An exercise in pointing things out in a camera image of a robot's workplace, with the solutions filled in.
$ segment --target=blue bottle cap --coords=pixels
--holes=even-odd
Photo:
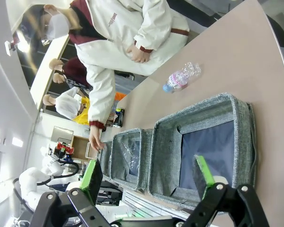
[[[171,87],[171,86],[169,86],[168,84],[164,84],[163,85],[163,91],[165,91],[165,92],[171,92],[172,90],[173,90],[174,88],[173,87]]]

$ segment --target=maroon cuff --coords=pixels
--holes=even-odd
[[[99,129],[104,129],[104,124],[98,121],[89,122],[89,126],[96,126]]]
[[[151,53],[153,50],[148,50],[148,49],[145,49],[144,47],[140,46],[140,51],[143,51],[145,53]]]

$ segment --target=white face mask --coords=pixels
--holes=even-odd
[[[70,27],[71,24],[64,14],[53,15],[48,24],[47,39],[53,40],[68,35]]]

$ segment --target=plastic bag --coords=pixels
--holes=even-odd
[[[123,157],[130,169],[130,174],[138,175],[140,142],[134,138],[123,136],[120,139]]]

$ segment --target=table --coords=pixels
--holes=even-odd
[[[168,76],[188,61],[198,62],[202,76],[182,91],[166,94]],[[257,126],[259,166],[256,191],[272,227],[284,226],[284,61],[256,0],[246,0],[191,41],[148,77],[119,107],[126,109],[122,128],[153,128],[171,113],[228,92],[251,102]],[[147,193],[145,198],[155,200]],[[228,215],[213,224],[233,226]]]

